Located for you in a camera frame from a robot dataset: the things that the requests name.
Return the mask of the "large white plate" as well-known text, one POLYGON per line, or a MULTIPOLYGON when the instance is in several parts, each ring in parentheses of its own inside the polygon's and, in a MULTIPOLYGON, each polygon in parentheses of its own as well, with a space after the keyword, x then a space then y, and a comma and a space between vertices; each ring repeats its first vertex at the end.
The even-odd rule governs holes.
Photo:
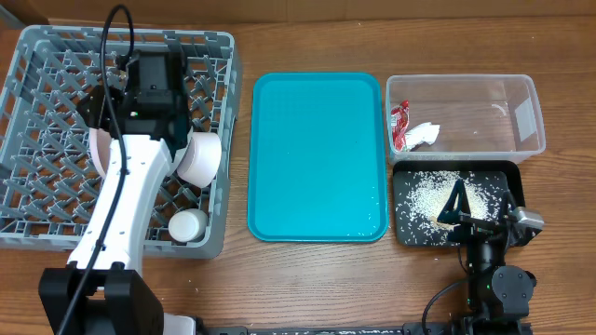
POLYGON ((103 129, 90 128, 88 133, 89 152, 93 166, 104 179, 109 166, 111 135, 103 129))

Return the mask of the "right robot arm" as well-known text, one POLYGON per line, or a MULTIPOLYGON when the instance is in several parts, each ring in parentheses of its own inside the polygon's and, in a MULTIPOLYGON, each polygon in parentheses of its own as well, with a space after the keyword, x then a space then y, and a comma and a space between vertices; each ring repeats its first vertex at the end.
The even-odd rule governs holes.
POLYGON ((530 334, 522 319, 529 315, 529 301, 536 286, 535 276, 518 266, 507 265, 505 256, 513 247, 523 247, 545 226, 541 215, 519 206, 513 194, 503 193, 497 219, 475 219, 463 181, 458 180, 443 207, 439 223, 453 227, 448 240, 467 249, 467 275, 437 293, 425 307, 421 319, 428 334, 430 307, 448 291, 467 285, 468 315, 443 327, 445 334, 530 334))

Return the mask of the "white tissue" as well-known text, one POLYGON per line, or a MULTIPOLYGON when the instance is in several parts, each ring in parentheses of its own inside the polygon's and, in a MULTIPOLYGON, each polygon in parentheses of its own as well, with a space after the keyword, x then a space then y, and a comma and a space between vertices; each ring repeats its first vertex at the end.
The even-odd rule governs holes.
POLYGON ((405 133, 405 151, 411 151, 421 144, 432 145, 440 134, 440 125, 430 122, 420 124, 405 133))

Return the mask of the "white cup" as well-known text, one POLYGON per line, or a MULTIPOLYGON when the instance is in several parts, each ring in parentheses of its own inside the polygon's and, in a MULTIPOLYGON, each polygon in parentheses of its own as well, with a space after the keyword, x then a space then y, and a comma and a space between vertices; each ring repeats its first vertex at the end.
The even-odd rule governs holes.
POLYGON ((206 232, 208 215, 197 208, 180 211, 169 220, 169 235, 176 241, 187 243, 198 240, 206 232))

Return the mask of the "red snack wrapper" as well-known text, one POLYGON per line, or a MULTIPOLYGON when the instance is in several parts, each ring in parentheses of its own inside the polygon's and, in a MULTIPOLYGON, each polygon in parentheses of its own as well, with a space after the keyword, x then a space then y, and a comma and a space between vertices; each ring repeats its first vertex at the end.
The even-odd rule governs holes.
POLYGON ((390 126, 393 145, 398 152, 402 151, 406 145, 405 134, 409 126, 409 102, 407 100, 391 109, 390 126))

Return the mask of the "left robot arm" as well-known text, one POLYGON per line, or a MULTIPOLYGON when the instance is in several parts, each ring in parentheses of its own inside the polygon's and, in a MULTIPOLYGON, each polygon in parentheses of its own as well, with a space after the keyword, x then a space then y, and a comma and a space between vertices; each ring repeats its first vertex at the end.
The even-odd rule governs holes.
POLYGON ((57 334, 162 334, 171 324, 141 275, 143 244, 164 179, 181 163, 193 127, 180 52, 121 57, 122 88, 101 84, 77 104, 87 126, 111 138, 88 228, 62 268, 42 273, 38 293, 57 334))

